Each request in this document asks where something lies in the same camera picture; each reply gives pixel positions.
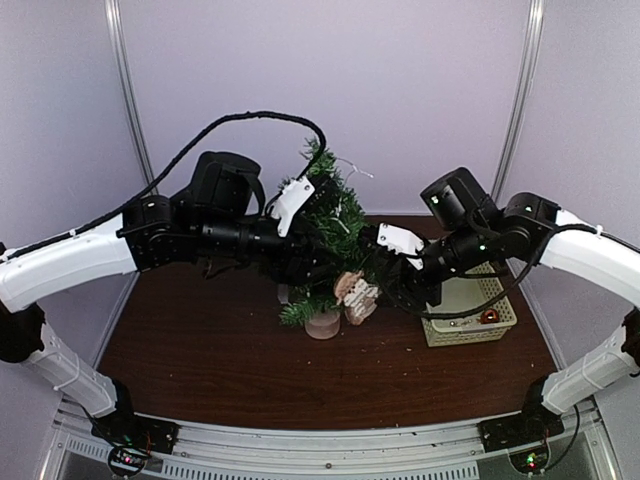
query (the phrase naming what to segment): black cable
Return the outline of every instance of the black cable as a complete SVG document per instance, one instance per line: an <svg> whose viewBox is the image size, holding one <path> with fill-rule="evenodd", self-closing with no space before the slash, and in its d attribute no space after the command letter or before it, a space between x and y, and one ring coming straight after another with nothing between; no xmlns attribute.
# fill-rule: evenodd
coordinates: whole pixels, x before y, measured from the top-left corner
<svg viewBox="0 0 640 480"><path fill-rule="evenodd" d="M423 255L419 255L417 253L398 252L398 253L396 253L396 255L399 256L399 257L410 258L412 260L421 260L421 259L424 258Z"/></svg>
<svg viewBox="0 0 640 480"><path fill-rule="evenodd" d="M233 265L226 265L224 267L218 268L215 272L211 272L211 267L204 273L203 277L205 280L213 280L219 275L227 273L231 270L243 270L251 265L250 262L237 262Z"/></svg>
<svg viewBox="0 0 640 480"><path fill-rule="evenodd" d="M629 242L622 240L621 238L616 237L615 235L611 235L610 233L607 233L607 232L602 232L600 235L603 236L604 238L608 238L609 240L613 240L614 242L617 242L624 247L627 247L629 250L633 250L634 252L640 254L640 248L636 247L635 245Z"/></svg>
<svg viewBox="0 0 640 480"><path fill-rule="evenodd" d="M215 120L214 122L210 123L198 135L193 137L193 139L189 143L187 143L182 148L182 150L180 150L180 152L178 152L178 154L169 162L169 164L165 167L165 169L162 170L162 172L160 172L160 174L151 183L149 183L149 185L147 185L145 188L140 190L138 193L136 193L133 197L131 197L125 203L120 205L118 208L116 208L116 209L114 209L114 210L112 210L112 211L110 211L110 212L108 212L108 213L96 218L95 220L92 220L91 222L89 222L89 223L87 223L85 225L82 225L81 227L77 228L75 230L76 235L79 235L79 234L84 233L84 232L86 232L88 230L96 228L97 226L101 225L102 223L107 222L107 221L111 220L112 218L115 218L116 216L120 215L128 206L130 206L131 204L139 201L142 197L144 197L145 195L150 193L154 188L156 188L160 184L160 182L162 182L167 177L167 175L169 175L171 170L173 170L175 168L175 166L178 165L178 163L186 156L186 154L189 153L189 151L193 147L195 147L204 137L206 137L209 133L211 133L211 131L213 131L215 128L219 127L220 125L222 125L224 123L228 123L228 122L234 122L234 121L239 121L239 120L251 120L251 119L256 119L256 118L269 118L269 119L272 119L272 120L281 120L281 121L284 121L284 122L297 123L298 125L302 125L302 126L305 126L307 128L310 128L318 136L318 144L319 144L318 150L316 151L316 154L311 158L311 160L307 163L306 167L302 170L300 175L298 175L298 179L300 179L304 175L306 175L306 173L313 166L313 164L322 156L322 154L324 153L324 151L325 151L325 149L327 147L327 139L324 136L324 132L320 129L320 127L318 127L311 120L307 120L306 118L303 118L303 117L298 117L298 116L295 116L295 115L289 115L289 114L286 114L286 113L271 112L271 111L268 111L268 110L261 110L261 111L257 111L257 112L246 112L246 113L234 113L234 114L231 114L231 115L225 115L224 117L220 117L217 120ZM278 195L276 195L276 197L271 199L270 203L273 203L273 201L277 197L278 197ZM62 240L66 240L68 238L71 238L71 236L72 235L67 232L67 233L63 233L63 234L56 235L54 237L48 238L48 239L43 240L41 242L34 243L32 245L28 245L28 246L26 246L24 248L16 250L11 255L9 255L8 256L8 260L10 260L12 258L19 257L19 256L24 255L26 253L30 253L30 252L36 251L36 250L38 250L40 248L47 247L49 245L53 245L54 243L57 243L57 242L60 242Z"/></svg>
<svg viewBox="0 0 640 480"><path fill-rule="evenodd" d="M579 231L589 232L594 234L597 233L597 230L594 227L590 225L585 225L583 223L569 224L569 225L562 225L562 226L555 227L551 232L549 232L549 234L540 243L540 245L538 245L536 250L531 255L531 258L529 259L525 267L522 269L522 271L515 278L513 283L509 285L507 288L505 288L502 292L498 293L493 298L487 300L485 303L481 305L478 305L477 307L471 308L469 310L464 310L461 312L444 312L444 313L430 313L430 312L427 312L426 310L417 310L417 309L414 310L408 307L402 307L402 308L404 308L409 313L417 315L426 320L456 320L458 318L465 318L471 315L477 315L478 313L482 313L487 308L493 306L493 304L495 304L496 302L499 302L500 300L505 298L515 287L520 285L522 280L524 280L524 278L529 274L531 269L540 262L540 259L542 258L542 255L544 254L544 251L547 248L547 245L549 244L549 241L551 240L551 238L553 238L553 236L558 233L566 232L568 230L579 230ZM377 278L384 278L383 276L378 276L377 272L376 272L376 276ZM401 299L399 299L397 296L395 296L393 293L389 291L387 286L384 285L384 282L380 282L380 288L392 301L400 305L403 304Z"/></svg>
<svg viewBox="0 0 640 480"><path fill-rule="evenodd" d="M473 210L472 212L469 212L469 215L467 215L467 223L469 223L469 226L471 226L471 228L479 233L480 235L484 236L487 239L492 239L492 238L497 238L500 236L500 234L494 230L491 230L491 228L489 228L488 226L484 227L482 225L480 225L478 222L476 222L475 219L475 215L476 213L479 213L481 211L482 207L478 207L475 210Z"/></svg>
<svg viewBox="0 0 640 480"><path fill-rule="evenodd" d="M82 408L82 410L84 411L84 414L87 416L87 418L89 419L89 422L91 422L91 426L93 428L96 429L96 431L100 434L100 436L109 444L111 445L114 449L119 449L119 448L127 448L129 450L132 450L136 453L136 455L140 455L141 457L145 458L146 460L153 458L150 454L143 452L142 450L133 447L131 445L118 445L115 440L113 440L113 438L110 435L106 435L104 433L104 431L102 430L102 428L100 427L100 425L98 424L98 422L96 422L96 419L93 418L91 416L91 414L89 412L87 412L87 410L83 407L80 406L80 408Z"/></svg>
<svg viewBox="0 0 640 480"><path fill-rule="evenodd" d="M578 438L578 433L580 433L580 411L578 410L578 406L577 405L574 405L573 409L576 411L576 429L573 432L573 436L571 437L571 440L569 441L569 444L567 445L567 448L564 449L564 451L558 457L558 459L555 462L553 462L550 466L544 468L544 472L545 473L550 471L550 470L553 470L554 468L556 468L558 466L558 464L562 460L564 460L564 457L567 456L567 454L569 453L569 450L571 450L571 447L576 442L576 438Z"/></svg>
<svg viewBox="0 0 640 480"><path fill-rule="evenodd" d="M508 275L507 270L500 270L498 272L491 273L462 273L460 275L456 275L456 278L462 278L464 280L481 280L483 278L500 278L506 277Z"/></svg>

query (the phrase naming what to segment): small figurine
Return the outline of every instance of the small figurine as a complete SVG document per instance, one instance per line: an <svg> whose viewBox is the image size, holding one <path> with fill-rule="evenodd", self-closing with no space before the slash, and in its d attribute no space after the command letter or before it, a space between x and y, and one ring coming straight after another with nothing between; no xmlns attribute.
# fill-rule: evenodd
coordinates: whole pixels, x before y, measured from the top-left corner
<svg viewBox="0 0 640 480"><path fill-rule="evenodd" d="M376 299L380 296L380 289L369 284L363 275L363 272L345 272L333 287L336 303L344 303L344 313L351 325L361 325L378 307Z"/></svg>

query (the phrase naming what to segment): black base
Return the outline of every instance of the black base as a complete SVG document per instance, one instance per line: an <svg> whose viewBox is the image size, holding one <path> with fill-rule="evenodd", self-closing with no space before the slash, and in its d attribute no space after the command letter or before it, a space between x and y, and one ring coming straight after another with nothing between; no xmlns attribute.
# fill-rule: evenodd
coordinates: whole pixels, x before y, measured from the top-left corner
<svg viewBox="0 0 640 480"><path fill-rule="evenodd" d="M478 425L485 452L514 448L539 442L545 436L553 437L564 432L560 417L546 418L525 416L521 413L508 417L485 420Z"/></svg>
<svg viewBox="0 0 640 480"><path fill-rule="evenodd" d="M136 415L135 418L136 430L144 432L144 434L138 435L136 438L131 438L130 442L127 443L128 446L146 452L147 443L151 440L149 446L152 452L166 453L169 455L173 453L173 446L176 443L179 428L176 423L141 417L139 415ZM91 435L103 438L95 424L91 429Z"/></svg>

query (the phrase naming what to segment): white wall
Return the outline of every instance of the white wall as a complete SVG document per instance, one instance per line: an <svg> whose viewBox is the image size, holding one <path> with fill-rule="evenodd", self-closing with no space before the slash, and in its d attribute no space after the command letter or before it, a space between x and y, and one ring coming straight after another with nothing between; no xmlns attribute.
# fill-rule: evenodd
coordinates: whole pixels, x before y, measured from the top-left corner
<svg viewBox="0 0 640 480"><path fill-rule="evenodd" d="M518 191L555 200L640 244L640 3L548 2L533 91L502 202ZM631 306L569 274L530 275L542 320L573 362ZM640 383L598 396L624 478L640 478Z"/></svg>
<svg viewBox="0 0 640 480"><path fill-rule="evenodd" d="M73 228L142 186L102 0L0 2L0 240L21 246ZM41 302L94 362L126 277ZM2 478L34 478L58 396L0 365Z"/></svg>
<svg viewBox="0 0 640 480"><path fill-rule="evenodd" d="M122 2L154 169L215 118L273 109L316 121L339 156L376 175L373 181L353 177L370 213L427 213L419 193L459 165L490 190L528 3ZM258 161L272 194L283 176L301 170L297 152L311 135L273 121L226 125L161 191L183 187L203 150L227 149Z"/></svg>

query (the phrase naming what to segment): wire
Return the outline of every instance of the wire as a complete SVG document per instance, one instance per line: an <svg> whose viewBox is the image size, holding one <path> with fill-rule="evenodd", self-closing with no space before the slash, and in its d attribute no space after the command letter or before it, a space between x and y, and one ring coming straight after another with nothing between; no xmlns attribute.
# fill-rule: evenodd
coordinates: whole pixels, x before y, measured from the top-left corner
<svg viewBox="0 0 640 480"><path fill-rule="evenodd" d="M322 154L324 153L324 151L325 151L325 149L327 147L327 139L326 139L326 137L324 135L324 132L315 123L313 123L311 120L307 120L304 117L298 117L298 116L289 115L289 114L286 114L286 113L272 112L272 111L268 111L268 110L260 110L260 111L257 111L257 112L246 112L246 113L234 113L234 114L231 114L231 115L225 115L223 117L218 118L214 122L210 123L198 135L193 137L193 139L189 143L187 143L182 148L182 150L180 150L180 152L178 152L178 154L169 162L169 164L165 167L165 169L162 170L162 172L160 172L160 174L151 183L149 183L149 185L147 185L145 188L140 190L133 197L131 197L129 200L127 200L125 203L123 203L122 205L120 205L116 209L114 209L114 210L112 210L112 211L110 211L110 212L108 212L108 213L96 218L95 220L92 220L91 222L86 223L85 225L77 228L75 230L74 234L75 235L79 235L81 233L87 232L88 230L96 228L97 226L101 225L102 223L107 222L107 221L111 220L112 218L115 218L116 216L120 215L131 204L139 201L142 197L144 197L145 195L150 193L154 188L156 188L160 184L160 182L162 182L169 175L169 173L176 167L176 165L178 165L178 163L180 163L180 161L187 155L187 153L189 153L189 151L193 147L195 147L204 137L209 135L209 133L211 133L215 128L219 127L220 125L222 125L224 123L228 123L228 122L234 122L234 121L240 121L240 120L251 120L251 119L257 119L257 118L269 118L269 119L272 119L272 120L281 120L281 121L284 121L284 122L297 123L298 125L302 125L302 126L305 126L307 128L310 128L318 136L319 148L316 151L315 155L307 163L305 168L302 170L300 175L298 175L298 179L301 179L303 176L305 176L307 174L309 169L313 166L313 164L316 161L318 161L318 159L322 156ZM279 196L279 194L276 195L274 198L272 198L269 202L272 204L278 196ZM63 233L63 234L56 235L54 237L48 238L48 239L43 240L41 242L34 243L32 245L28 245L26 247L23 247L21 249L16 250L15 252L13 252L11 255L9 255L7 257L7 260L19 257L19 256L24 255L26 253L34 252L36 250L39 250L40 248L44 248L44 247L47 247L49 245L53 245L54 243L60 242L62 240L66 240L66 239L71 238L71 237L72 237L72 233L67 232L67 233Z"/></svg>
<svg viewBox="0 0 640 480"><path fill-rule="evenodd" d="M491 197L487 196L482 203L484 204L488 199L490 199ZM467 222L469 223L469 225L471 226L471 228L473 230L475 230L477 233L485 236L486 238L497 238L500 236L500 234L494 230L491 230L491 228L489 228L488 226L484 227L482 225L480 225L478 222L476 222L475 219L475 214L478 213L480 214L480 217L484 220L484 216L482 215L482 206L476 208L475 210L473 210L472 212L469 212L469 215L467 215Z"/></svg>
<svg viewBox="0 0 640 480"><path fill-rule="evenodd" d="M410 258L412 260L421 260L421 259L424 258L423 255L419 255L417 253L397 252L396 255L399 256L399 257Z"/></svg>
<svg viewBox="0 0 640 480"><path fill-rule="evenodd" d="M569 224L569 225L562 225L562 226L555 227L551 232L549 232L549 234L540 243L540 245L538 245L536 250L534 250L533 254L529 258L529 261L527 262L525 267L522 269L522 271L518 274L518 276L515 278L513 283L509 285L507 288L505 288L502 292L498 293L493 298L487 300L481 305L478 305L477 307L471 308L469 310L464 310L461 312L444 312L444 313L430 313L425 310L412 309L407 306L404 306L402 308L404 308L409 313L417 315L426 320L455 320L458 318L465 318L471 315L482 313L487 308L493 306L493 304L495 304L496 302L499 302L500 300L505 298L509 293L511 293L511 291L514 288L520 285L520 283L524 280L524 278L529 274L531 269L540 262L540 259L542 258L542 255L544 254L544 251L547 248L547 245L549 244L549 241L551 240L551 238L553 238L553 236L558 233L566 232L568 230L579 230L579 231L589 232L593 234L597 233L597 230L594 227L583 224L583 223L576 223L576 224ZM383 278L383 276L378 276L377 273L376 273L376 276L377 278ZM398 303L400 305L404 303L398 298L398 296L394 295L389 291L387 286L384 285L384 282L380 282L380 288L395 303Z"/></svg>
<svg viewBox="0 0 640 480"><path fill-rule="evenodd" d="M567 445L567 448L564 449L564 452L562 452L562 454L558 457L558 459L553 462L551 465L549 465L548 467L544 468L545 473L553 470L554 468L556 468L558 466L558 464L564 460L564 458L567 456L567 454L569 453L569 450L571 450L571 447L573 446L573 444L576 442L576 439L578 438L578 433L580 433L580 411L578 410L578 406L574 405L573 409L576 411L576 429L573 432L573 436L571 437L571 440L569 441L569 444Z"/></svg>
<svg viewBox="0 0 640 480"><path fill-rule="evenodd" d="M549 465L549 461L551 460L551 447L549 446L549 429L544 429L544 448L547 450L547 465Z"/></svg>
<svg viewBox="0 0 640 480"><path fill-rule="evenodd" d="M96 419L94 417L91 416L91 414L89 412L87 412L87 410L81 406L80 408L82 408L82 410L84 411L84 414L87 416L87 418L89 419L89 422L91 422L91 425L93 426L93 428L96 429L96 431L100 434L100 436L109 444L111 445L113 448L118 449L118 448L126 448L129 450L134 451L137 455L140 455L142 457L144 457L145 459L150 459L153 458L153 456L151 455L150 452L143 452L142 450L132 446L132 445L118 445L113 438L110 435L106 435L104 433L104 431L102 430L102 428L100 427L100 425L98 424L98 422L96 422ZM147 440L148 440L148 444L147 446L150 445L151 442L151 437L149 436L149 432L147 432Z"/></svg>
<svg viewBox="0 0 640 480"><path fill-rule="evenodd" d="M457 275L456 278L462 278L464 280L481 280L483 278L506 277L508 273L509 272L506 269L500 270L498 272L492 272L492 273L462 273L460 275Z"/></svg>
<svg viewBox="0 0 640 480"><path fill-rule="evenodd" d="M602 232L600 235L604 238L608 238L609 240L613 240L614 242L617 242L624 247L627 247L629 250L633 250L634 252L640 254L640 248L636 247L635 245L629 242L622 240L621 238L616 237L615 235L611 235L610 233L607 233L607 232Z"/></svg>

